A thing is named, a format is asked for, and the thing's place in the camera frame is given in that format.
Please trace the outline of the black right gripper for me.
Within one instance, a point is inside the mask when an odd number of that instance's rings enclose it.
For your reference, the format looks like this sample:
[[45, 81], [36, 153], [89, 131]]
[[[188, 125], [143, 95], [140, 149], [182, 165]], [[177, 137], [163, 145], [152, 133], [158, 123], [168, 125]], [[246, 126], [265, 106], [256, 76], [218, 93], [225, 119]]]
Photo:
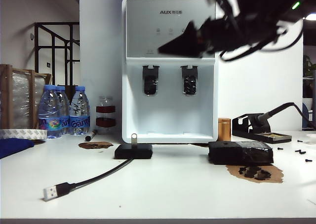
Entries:
[[203, 52], [213, 54], [219, 51], [237, 49], [237, 33], [230, 22], [225, 19], [207, 18], [201, 28], [202, 43], [197, 37], [197, 29], [190, 21], [184, 32], [158, 48], [158, 53], [174, 57], [201, 57]]

